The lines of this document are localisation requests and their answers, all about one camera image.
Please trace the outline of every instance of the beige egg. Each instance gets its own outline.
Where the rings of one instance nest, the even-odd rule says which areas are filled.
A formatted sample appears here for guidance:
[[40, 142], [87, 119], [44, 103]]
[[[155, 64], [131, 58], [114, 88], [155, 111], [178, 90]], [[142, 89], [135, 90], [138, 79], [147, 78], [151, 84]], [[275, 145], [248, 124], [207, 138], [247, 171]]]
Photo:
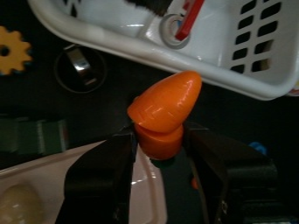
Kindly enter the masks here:
[[43, 202], [28, 185], [11, 186], [0, 196], [0, 224], [42, 224]]

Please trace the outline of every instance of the basket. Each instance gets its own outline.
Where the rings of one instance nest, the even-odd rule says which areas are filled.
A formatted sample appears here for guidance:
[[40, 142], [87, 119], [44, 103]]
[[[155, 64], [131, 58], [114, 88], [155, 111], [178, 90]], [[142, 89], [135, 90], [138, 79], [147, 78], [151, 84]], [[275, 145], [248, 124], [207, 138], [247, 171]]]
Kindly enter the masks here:
[[[126, 0], [28, 0], [63, 39], [203, 81], [259, 100], [287, 95], [298, 82], [298, 0], [206, 0], [187, 43], [164, 42], [162, 23]], [[168, 15], [182, 15], [174, 0]]]

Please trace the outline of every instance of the gear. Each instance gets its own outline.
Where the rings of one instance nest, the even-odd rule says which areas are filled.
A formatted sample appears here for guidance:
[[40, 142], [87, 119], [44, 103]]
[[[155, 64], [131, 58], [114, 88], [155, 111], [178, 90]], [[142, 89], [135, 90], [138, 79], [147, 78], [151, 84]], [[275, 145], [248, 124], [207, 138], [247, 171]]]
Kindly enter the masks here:
[[0, 26], [0, 74], [8, 75], [13, 71], [24, 70], [24, 62], [32, 61], [28, 55], [31, 44], [23, 42], [23, 35], [19, 31], [9, 32]]

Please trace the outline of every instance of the black background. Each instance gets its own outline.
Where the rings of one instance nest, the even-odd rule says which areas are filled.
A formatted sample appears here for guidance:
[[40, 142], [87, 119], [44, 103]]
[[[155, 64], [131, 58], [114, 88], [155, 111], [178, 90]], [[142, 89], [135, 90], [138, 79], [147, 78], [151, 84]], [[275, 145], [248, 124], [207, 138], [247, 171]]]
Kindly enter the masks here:
[[[17, 109], [20, 114], [66, 118], [70, 147], [106, 139], [130, 124], [127, 106], [132, 99], [170, 74], [102, 53], [107, 61], [102, 88], [90, 94], [70, 93], [55, 80], [54, 63], [71, 43], [46, 30], [24, 0], [0, 1], [0, 25], [21, 32], [32, 44], [34, 58], [23, 74], [0, 77], [1, 112]], [[279, 172], [282, 198], [299, 214], [298, 116], [299, 98], [284, 96], [259, 101], [204, 84], [190, 120], [246, 144], [259, 141], [267, 147]], [[4, 168], [26, 159], [0, 154], [0, 165]], [[191, 168], [184, 152], [162, 172], [168, 223], [199, 223], [199, 195], [190, 186]]]

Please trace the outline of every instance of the toy carrot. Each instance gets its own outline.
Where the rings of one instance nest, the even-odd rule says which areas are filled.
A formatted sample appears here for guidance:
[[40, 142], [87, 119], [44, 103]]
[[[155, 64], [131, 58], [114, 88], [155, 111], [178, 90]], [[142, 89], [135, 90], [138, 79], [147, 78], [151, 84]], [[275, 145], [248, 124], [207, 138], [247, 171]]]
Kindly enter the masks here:
[[166, 160], [179, 152], [183, 122], [200, 90], [200, 75], [184, 71], [156, 82], [130, 105], [127, 113], [135, 122], [138, 142], [151, 159]]
[[170, 133], [183, 124], [202, 90], [202, 77], [184, 71], [156, 82], [135, 99], [128, 116], [143, 128]]

